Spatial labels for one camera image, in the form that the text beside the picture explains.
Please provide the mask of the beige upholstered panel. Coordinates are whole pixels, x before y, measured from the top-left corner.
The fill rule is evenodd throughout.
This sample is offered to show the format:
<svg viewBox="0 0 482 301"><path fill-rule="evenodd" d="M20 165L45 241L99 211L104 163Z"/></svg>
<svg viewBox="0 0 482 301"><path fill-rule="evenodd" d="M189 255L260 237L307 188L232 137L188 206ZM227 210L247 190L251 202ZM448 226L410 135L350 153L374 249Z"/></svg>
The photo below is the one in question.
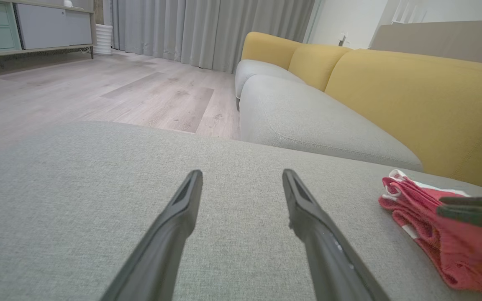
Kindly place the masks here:
<svg viewBox="0 0 482 301"><path fill-rule="evenodd" d="M370 49L482 63L482 20L382 25Z"/></svg>

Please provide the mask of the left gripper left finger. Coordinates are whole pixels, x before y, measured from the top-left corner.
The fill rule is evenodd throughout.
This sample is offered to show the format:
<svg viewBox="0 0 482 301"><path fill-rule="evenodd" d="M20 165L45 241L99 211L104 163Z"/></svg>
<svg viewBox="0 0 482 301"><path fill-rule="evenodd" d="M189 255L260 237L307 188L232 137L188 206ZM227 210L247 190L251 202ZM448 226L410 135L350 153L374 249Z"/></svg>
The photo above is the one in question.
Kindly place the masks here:
<svg viewBox="0 0 482 301"><path fill-rule="evenodd" d="M202 171L190 171L101 301L172 301L182 252L195 230L202 188Z"/></svg>

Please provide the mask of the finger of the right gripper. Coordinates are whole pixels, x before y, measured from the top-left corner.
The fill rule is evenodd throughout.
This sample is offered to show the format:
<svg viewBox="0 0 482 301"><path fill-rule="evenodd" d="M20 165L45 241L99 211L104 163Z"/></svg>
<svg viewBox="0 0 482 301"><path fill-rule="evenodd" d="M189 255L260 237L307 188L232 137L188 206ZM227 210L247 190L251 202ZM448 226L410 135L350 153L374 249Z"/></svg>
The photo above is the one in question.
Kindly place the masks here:
<svg viewBox="0 0 482 301"><path fill-rule="evenodd" d="M442 197L440 202L449 206L481 207L482 197Z"/></svg>
<svg viewBox="0 0 482 301"><path fill-rule="evenodd" d="M440 206L436 213L440 217L482 227L482 207Z"/></svg>

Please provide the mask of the red basketball jersey white trim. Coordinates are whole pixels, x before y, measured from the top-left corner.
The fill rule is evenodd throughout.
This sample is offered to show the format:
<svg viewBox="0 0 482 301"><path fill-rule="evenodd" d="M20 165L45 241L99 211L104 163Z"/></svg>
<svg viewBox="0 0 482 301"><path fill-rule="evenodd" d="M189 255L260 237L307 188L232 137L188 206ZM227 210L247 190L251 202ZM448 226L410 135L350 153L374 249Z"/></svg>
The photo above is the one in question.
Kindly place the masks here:
<svg viewBox="0 0 482 301"><path fill-rule="evenodd" d="M443 281L452 289L482 293L482 228L436 213L441 198L467 193L414 181L397 169L382 183L380 206L428 255Z"/></svg>

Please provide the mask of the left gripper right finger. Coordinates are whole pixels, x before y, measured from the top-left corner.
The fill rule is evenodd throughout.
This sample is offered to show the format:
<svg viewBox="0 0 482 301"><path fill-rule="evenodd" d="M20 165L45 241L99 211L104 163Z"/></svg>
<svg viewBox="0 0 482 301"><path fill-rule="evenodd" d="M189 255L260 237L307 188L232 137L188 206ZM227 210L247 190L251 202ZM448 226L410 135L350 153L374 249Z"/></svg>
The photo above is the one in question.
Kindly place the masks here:
<svg viewBox="0 0 482 301"><path fill-rule="evenodd" d="M289 227L304 243L317 301L390 301L300 176L285 169L282 182Z"/></svg>

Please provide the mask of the white slatted frame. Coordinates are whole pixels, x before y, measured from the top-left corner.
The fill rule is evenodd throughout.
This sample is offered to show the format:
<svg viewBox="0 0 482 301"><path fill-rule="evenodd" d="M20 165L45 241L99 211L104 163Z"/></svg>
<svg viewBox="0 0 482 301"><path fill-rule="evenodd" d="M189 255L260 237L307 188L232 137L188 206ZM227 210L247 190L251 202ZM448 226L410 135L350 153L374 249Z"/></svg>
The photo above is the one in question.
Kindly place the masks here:
<svg viewBox="0 0 482 301"><path fill-rule="evenodd" d="M398 0L391 24L422 23L426 16L426 0Z"/></svg>

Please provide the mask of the grey pleated curtain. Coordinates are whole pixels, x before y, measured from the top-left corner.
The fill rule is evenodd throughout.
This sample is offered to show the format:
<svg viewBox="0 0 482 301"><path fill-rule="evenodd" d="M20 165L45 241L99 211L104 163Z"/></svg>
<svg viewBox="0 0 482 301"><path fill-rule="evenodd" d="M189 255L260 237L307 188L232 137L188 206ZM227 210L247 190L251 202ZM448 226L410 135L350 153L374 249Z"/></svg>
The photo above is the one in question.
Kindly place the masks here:
<svg viewBox="0 0 482 301"><path fill-rule="evenodd" d="M113 47L233 73L248 33L302 42L316 0L110 0Z"/></svg>

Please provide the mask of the low sideboard teal drawers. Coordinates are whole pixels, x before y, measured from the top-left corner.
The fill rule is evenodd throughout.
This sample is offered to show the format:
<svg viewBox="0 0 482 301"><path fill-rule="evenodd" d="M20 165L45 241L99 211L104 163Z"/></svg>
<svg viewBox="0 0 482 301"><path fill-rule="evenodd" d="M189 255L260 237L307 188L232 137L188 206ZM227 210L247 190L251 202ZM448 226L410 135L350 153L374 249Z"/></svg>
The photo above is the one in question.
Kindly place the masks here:
<svg viewBox="0 0 482 301"><path fill-rule="evenodd" d="M94 57L94 0L0 0L0 65L4 58L84 50Z"/></svg>

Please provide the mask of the small grey sofa seat cushion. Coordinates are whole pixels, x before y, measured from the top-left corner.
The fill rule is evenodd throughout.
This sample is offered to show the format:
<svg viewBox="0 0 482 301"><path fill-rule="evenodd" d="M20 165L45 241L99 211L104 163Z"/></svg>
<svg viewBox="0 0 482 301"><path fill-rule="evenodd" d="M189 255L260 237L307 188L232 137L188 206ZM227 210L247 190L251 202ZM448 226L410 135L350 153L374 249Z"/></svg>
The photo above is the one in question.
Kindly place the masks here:
<svg viewBox="0 0 482 301"><path fill-rule="evenodd" d="M283 67L263 61L243 59L236 67L234 79L237 109L239 109L241 92L245 82L256 75L272 76L304 84L303 80Z"/></svg>

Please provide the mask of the large yellow sofa back cushion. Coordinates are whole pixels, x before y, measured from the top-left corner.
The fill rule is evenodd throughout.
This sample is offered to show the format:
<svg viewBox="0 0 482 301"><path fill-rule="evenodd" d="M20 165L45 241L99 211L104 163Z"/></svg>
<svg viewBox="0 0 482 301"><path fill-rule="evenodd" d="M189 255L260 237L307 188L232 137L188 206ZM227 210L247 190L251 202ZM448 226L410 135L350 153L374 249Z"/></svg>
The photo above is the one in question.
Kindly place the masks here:
<svg viewBox="0 0 482 301"><path fill-rule="evenodd" d="M425 173L482 187L482 63L352 50L325 93L398 139Z"/></svg>

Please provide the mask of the small yellow sofa back cushion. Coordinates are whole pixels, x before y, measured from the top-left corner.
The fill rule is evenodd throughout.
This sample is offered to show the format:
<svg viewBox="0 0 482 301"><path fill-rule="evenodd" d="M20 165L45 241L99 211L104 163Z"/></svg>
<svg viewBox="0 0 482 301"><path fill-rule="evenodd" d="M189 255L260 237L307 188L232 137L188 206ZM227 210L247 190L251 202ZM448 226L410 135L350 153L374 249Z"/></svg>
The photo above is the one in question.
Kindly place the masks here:
<svg viewBox="0 0 482 301"><path fill-rule="evenodd" d="M323 92L337 62L350 51L344 46L303 44L293 53L288 71Z"/></svg>
<svg viewBox="0 0 482 301"><path fill-rule="evenodd" d="M244 40L241 60L255 60L288 69L294 52L303 44L260 32L249 32Z"/></svg>

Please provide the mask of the white ribbed cylinder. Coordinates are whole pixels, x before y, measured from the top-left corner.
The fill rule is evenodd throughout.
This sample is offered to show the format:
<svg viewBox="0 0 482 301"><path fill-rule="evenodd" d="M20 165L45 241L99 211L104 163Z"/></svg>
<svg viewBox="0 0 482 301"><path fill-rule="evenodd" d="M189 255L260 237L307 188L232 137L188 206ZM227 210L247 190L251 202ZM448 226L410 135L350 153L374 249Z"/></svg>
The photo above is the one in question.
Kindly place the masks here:
<svg viewBox="0 0 482 301"><path fill-rule="evenodd" d="M113 27L110 25L95 24L96 46L93 47L94 55L111 56Z"/></svg>

